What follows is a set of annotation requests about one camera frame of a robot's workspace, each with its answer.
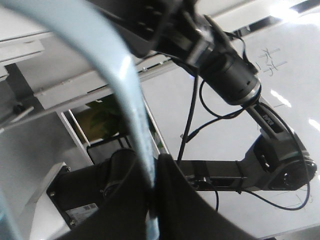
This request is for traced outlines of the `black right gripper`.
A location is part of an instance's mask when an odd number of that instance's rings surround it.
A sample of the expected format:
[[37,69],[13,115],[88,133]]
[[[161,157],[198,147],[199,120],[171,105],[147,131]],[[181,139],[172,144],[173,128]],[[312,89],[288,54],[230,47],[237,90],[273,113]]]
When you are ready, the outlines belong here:
[[150,51],[198,67],[213,41],[194,0],[92,0],[138,58]]

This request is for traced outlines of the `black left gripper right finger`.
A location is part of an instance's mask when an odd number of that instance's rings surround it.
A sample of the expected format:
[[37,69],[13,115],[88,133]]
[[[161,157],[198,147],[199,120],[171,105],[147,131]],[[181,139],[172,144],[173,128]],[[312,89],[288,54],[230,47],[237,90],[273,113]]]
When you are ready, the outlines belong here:
[[156,163],[155,205],[161,240],[254,239],[213,209],[169,154],[160,154]]

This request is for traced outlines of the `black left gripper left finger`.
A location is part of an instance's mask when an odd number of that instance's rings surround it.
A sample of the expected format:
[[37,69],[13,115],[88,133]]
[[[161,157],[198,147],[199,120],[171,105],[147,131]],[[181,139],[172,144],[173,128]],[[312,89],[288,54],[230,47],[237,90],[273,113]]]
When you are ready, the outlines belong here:
[[98,210],[61,240],[145,240],[152,189],[132,149],[117,150],[98,166],[104,189]]

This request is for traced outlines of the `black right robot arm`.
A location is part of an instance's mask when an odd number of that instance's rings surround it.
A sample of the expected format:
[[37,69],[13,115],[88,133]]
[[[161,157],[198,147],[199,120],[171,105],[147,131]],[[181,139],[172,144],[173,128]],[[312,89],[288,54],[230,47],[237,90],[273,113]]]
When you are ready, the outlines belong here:
[[[257,67],[262,96],[297,132],[310,157],[320,161],[320,9],[315,7],[291,19],[281,1],[276,11],[280,23],[246,35],[247,55]],[[169,152],[176,157],[191,100],[193,78],[173,62],[162,58],[139,67],[141,86]],[[221,120],[191,140],[186,160],[241,160],[260,134],[247,114]],[[220,193],[219,212],[250,234],[261,238],[320,223],[320,177],[311,181],[307,205],[306,187],[295,191],[261,191],[278,209],[248,193]]]

